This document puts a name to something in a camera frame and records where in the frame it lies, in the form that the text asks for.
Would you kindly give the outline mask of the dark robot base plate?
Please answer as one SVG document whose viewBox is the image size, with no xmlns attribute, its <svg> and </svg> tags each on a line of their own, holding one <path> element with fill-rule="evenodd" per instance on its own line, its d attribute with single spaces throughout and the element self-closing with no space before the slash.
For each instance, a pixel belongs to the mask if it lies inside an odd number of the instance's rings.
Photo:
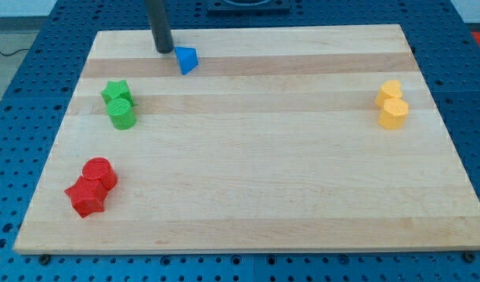
<svg viewBox="0 0 480 282">
<path fill-rule="evenodd" d="M 288 13 L 291 0 L 206 0 L 209 14 L 219 13 Z"/>
</svg>

